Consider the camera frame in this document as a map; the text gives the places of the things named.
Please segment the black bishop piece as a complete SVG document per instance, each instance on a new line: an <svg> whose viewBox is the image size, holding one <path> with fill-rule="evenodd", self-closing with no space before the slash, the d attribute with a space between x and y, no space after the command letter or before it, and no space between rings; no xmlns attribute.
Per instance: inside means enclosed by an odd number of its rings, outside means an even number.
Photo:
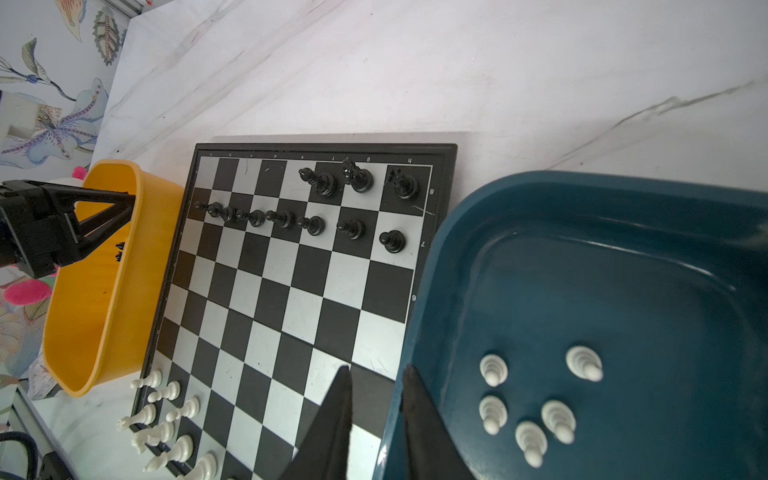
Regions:
<svg viewBox="0 0 768 480"><path fill-rule="evenodd" d="M329 173L318 173L311 168L301 168L299 175L302 181L312 186L314 191L322 197L330 197L336 192L336 179Z"/></svg>

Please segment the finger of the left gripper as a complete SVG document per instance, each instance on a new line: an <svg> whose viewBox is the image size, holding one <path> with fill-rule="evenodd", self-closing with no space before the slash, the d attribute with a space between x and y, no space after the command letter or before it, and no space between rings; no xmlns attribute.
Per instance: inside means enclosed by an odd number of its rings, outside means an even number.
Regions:
<svg viewBox="0 0 768 480"><path fill-rule="evenodd" d="M73 202L125 204L130 207L135 203L135 196L127 192L89 189L69 185L59 186L59 190L65 197L71 198Z"/></svg>
<svg viewBox="0 0 768 480"><path fill-rule="evenodd" d="M110 206L74 227L79 255L89 255L115 232L126 225L132 217L132 206Z"/></svg>

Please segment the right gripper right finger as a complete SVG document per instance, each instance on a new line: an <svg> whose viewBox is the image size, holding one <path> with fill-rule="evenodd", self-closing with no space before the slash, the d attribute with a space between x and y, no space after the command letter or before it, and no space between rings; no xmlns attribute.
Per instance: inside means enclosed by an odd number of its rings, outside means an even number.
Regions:
<svg viewBox="0 0 768 480"><path fill-rule="evenodd" d="M408 479L473 479L459 454L418 369L409 364L403 375Z"/></svg>

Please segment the white rook piece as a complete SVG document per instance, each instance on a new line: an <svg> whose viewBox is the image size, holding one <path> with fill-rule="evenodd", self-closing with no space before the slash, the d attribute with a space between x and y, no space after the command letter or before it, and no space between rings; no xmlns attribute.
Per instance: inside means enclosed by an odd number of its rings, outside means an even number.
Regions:
<svg viewBox="0 0 768 480"><path fill-rule="evenodd" d="M212 480L217 469L216 457L212 453L208 453L200 458L186 475L179 475L176 480Z"/></svg>

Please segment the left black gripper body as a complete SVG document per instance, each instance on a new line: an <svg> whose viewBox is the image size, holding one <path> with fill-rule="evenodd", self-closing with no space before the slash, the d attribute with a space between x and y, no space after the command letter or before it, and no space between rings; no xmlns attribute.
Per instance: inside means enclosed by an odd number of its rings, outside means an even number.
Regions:
<svg viewBox="0 0 768 480"><path fill-rule="evenodd" d="M31 180L1 184L1 265L33 278L78 261L72 185Z"/></svg>

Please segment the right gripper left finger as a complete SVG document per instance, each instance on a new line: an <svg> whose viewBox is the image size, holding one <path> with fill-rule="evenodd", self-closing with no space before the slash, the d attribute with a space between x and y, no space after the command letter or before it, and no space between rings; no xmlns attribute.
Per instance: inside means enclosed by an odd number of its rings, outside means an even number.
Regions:
<svg viewBox="0 0 768 480"><path fill-rule="evenodd" d="M281 479L347 478L352 397L351 372L342 366Z"/></svg>

